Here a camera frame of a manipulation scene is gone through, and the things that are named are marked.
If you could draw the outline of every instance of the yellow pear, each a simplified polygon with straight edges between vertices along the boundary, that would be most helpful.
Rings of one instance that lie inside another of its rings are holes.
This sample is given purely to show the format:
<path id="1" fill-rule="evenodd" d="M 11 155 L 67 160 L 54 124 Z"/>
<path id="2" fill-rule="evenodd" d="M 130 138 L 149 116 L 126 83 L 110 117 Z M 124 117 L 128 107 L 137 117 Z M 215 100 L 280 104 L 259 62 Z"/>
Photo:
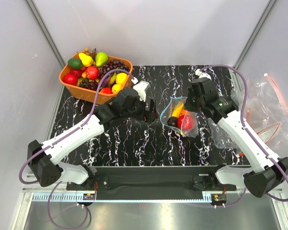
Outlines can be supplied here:
<path id="1" fill-rule="evenodd" d="M 79 53 L 79 58 L 85 67 L 91 66 L 94 62 L 91 56 L 88 56 L 84 53 Z"/>

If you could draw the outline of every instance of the clear plastic bag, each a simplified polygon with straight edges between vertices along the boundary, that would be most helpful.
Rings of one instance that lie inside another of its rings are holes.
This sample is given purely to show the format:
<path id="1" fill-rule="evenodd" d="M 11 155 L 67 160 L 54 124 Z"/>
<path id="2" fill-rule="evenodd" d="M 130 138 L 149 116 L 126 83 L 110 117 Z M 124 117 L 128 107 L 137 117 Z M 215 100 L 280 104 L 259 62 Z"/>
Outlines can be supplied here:
<path id="1" fill-rule="evenodd" d="M 160 114 L 160 121 L 176 133 L 194 138 L 198 135 L 197 119 L 195 113 L 184 110 L 186 100 L 186 97 L 171 97 L 168 106 Z"/>
<path id="2" fill-rule="evenodd" d="M 288 144 L 288 108 L 276 82 L 269 76 L 248 80 L 248 92 L 244 117 L 249 125 L 272 150 Z M 243 97 L 244 91 L 232 90 L 231 98 L 240 110 Z M 212 120 L 209 125 L 217 148 L 238 147 Z"/>

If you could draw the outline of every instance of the yellow lemon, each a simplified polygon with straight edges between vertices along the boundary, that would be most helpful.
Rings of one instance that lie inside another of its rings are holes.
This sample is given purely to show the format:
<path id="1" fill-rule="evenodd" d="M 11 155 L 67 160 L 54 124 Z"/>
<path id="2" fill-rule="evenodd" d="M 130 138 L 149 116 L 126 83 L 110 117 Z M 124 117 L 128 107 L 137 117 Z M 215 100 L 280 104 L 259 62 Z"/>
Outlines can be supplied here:
<path id="1" fill-rule="evenodd" d="M 121 84 L 115 84 L 112 86 L 112 93 L 117 93 L 118 91 L 120 91 L 122 89 L 122 85 Z"/>
<path id="2" fill-rule="evenodd" d="M 127 73 L 119 73 L 119 74 L 117 74 L 116 75 L 116 83 L 117 84 L 125 83 L 127 77 L 128 77 Z"/>

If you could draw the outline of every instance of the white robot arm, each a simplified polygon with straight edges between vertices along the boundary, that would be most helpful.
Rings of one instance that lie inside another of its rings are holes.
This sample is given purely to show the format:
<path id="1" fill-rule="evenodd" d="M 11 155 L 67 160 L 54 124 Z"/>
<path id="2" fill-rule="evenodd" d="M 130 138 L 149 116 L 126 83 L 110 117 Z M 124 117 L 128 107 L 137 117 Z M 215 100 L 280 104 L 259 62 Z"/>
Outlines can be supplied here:
<path id="1" fill-rule="evenodd" d="M 202 111 L 206 117 L 211 118 L 237 143 L 251 165 L 249 168 L 221 167 L 213 175 L 215 183 L 246 187 L 254 196 L 262 197 L 284 181 L 283 175 L 271 159 L 288 175 L 288 158 L 281 159 L 273 152 L 245 119 L 242 125 L 238 106 L 230 97 L 218 96 L 208 74 L 199 73 L 199 76 L 200 78 L 194 80 L 192 87 L 189 88 L 186 110 Z M 268 153 L 268 156 L 256 142 Z"/>
<path id="2" fill-rule="evenodd" d="M 49 186 L 56 181 L 72 182 L 90 187 L 92 170 L 82 165 L 72 165 L 61 162 L 72 150 L 89 139 L 96 137 L 110 127 L 114 127 L 123 119 L 132 117 L 148 123 L 157 119 L 155 102 L 150 99 L 149 108 L 146 104 L 146 90 L 149 83 L 141 81 L 133 89 L 125 88 L 118 95 L 105 104 L 96 107 L 92 115 L 88 115 L 81 122 L 65 130 L 60 135 L 38 143 L 36 140 L 28 145 L 28 159 L 42 146 L 50 146 L 29 163 L 29 167 L 42 187 Z"/>

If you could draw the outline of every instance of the tabletop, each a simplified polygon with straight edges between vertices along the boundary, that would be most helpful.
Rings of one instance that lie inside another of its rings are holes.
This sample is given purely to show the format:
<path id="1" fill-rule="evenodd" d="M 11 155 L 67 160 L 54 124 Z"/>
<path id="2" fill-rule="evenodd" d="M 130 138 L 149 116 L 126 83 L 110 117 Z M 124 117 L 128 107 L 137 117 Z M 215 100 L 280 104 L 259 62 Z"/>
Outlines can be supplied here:
<path id="1" fill-rule="evenodd" d="M 171 97 L 187 96 L 195 70 L 203 66 L 135 66 L 133 76 L 150 83 L 147 96 L 156 101 L 158 114 Z M 206 71 L 219 95 L 230 95 L 233 88 L 227 68 Z M 64 88 L 51 137 L 80 122 L 90 112 L 92 103 L 75 99 Z M 235 149 L 218 149 L 207 119 L 199 113 L 199 133 L 195 138 L 182 137 L 157 119 L 152 124 L 127 119 L 119 126 L 92 138 L 63 159 L 66 163 L 88 166 L 187 166 L 247 164 L 237 160 Z"/>

